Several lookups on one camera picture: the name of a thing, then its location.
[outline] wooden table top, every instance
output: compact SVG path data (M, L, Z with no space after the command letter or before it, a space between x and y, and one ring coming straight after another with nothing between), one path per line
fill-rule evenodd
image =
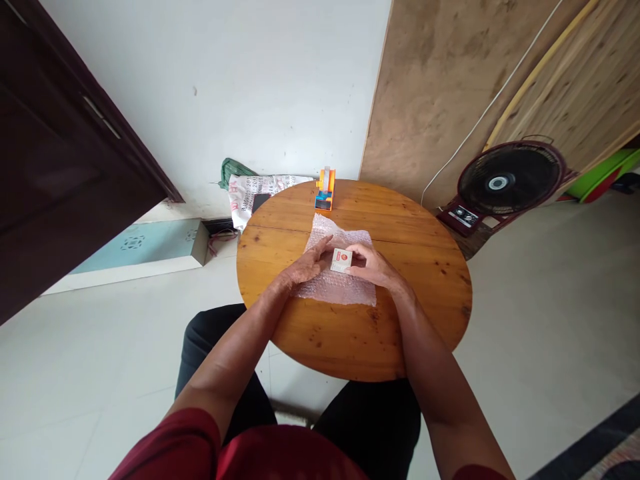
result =
M249 220L237 256L247 307L304 252L316 194L315 182L295 185L267 200ZM472 290L467 263L446 228L398 192L352 180L336 180L333 210L322 214L343 230L369 232L373 246L412 285L453 350L469 323ZM298 362L332 377L405 377L393 300L384 288L376 287L375 293L375 307L292 297L272 340Z

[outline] wrist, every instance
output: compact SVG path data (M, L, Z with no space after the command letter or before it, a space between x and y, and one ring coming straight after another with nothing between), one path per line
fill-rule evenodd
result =
M279 288L287 291L293 290L293 288L297 285L293 280L292 276L288 274L287 270L283 270L280 274L275 278L273 283Z
M392 279L387 287L392 297L407 296L413 292L413 289L408 282L402 277L396 277Z

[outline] black pants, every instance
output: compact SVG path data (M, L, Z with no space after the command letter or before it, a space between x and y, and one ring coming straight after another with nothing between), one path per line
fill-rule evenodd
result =
M189 322L176 397L245 310L243 304L227 305L200 312ZM269 398L254 372L233 412L223 445L251 427L276 424ZM405 479L420 435L420 407L406 379L350 381L313 428L356 462L370 479Z

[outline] white tile floor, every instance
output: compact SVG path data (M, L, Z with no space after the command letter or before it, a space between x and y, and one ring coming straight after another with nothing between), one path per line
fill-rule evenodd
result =
M638 194L538 209L469 263L455 355L518 478L640 391L639 213ZM240 301L227 244L202 269L30 304L0 327L0 478L108 477L170 406L187 322ZM274 345L257 371L318 411L344 384ZM409 476L437 478L424 427Z

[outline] white cable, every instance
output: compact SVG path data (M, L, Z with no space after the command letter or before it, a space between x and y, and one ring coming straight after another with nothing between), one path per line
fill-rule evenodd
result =
M473 128L471 129L471 131L469 132L469 134L465 137L464 140L462 140L462 143L460 144L460 146L458 146L458 148L456 148L455 152L453 152L453 155L451 156L451 158L440 168L440 170L438 170L438 173L436 173L433 178L431 179L431 181L427 184L427 186L425 187L424 190L422 190L422 197L420 197L420 206L422 206L422 202L425 199L425 192L427 191L427 189L431 186L431 184L433 183L433 181L438 178L438 175L440 175L440 173L442 173L442 170L444 170L448 164L450 164L452 162L452 160L455 158L455 156L458 154L458 152L460 151L460 149L464 146L464 144L467 142L467 140L469 139L469 137L473 134L473 132L475 131L475 129L477 128L478 125L480 125L480 122L482 122L482 119L485 117L485 115L487 114L487 112L489 111L489 109L493 106L493 104L495 103L496 100L498 100L498 97L500 96L500 94L503 92L503 90L506 88L506 86L509 84L509 82L511 81L511 79L513 78L515 72L518 70L518 68L520 68L520 65L522 65L522 62L524 62L525 58L527 57L527 55L529 54L529 52L531 51L531 49L533 48L535 42L538 40L538 37L540 36L540 34L542 33L542 30L545 29L545 27L547 26L547 24L549 23L549 20L551 20L553 14L555 13L556 10L558 10L558 7L560 7L560 5L562 4L563 0L559 0L558 3L556 4L555 8L553 10L551 10L551 13L549 14L549 16L547 17L547 19L545 20L545 22L542 24L542 27L540 27L540 30L538 30L538 33L535 34L535 37L533 38L533 40L531 41L531 44L529 45L529 48L527 49L527 51L525 52L525 54L522 56L522 58L520 58L520 61L518 62L518 64L515 66L515 68L513 69L513 71L511 72L510 76L508 76L506 82L504 83L504 85L502 85L502 88L500 88L500 90L498 90L498 93L495 94L495 97L493 98L493 100L491 100L490 104L487 106L487 108L484 110L484 112L482 112L482 115L480 115L480 118L478 118L478 121L475 123L475 125L473 126Z

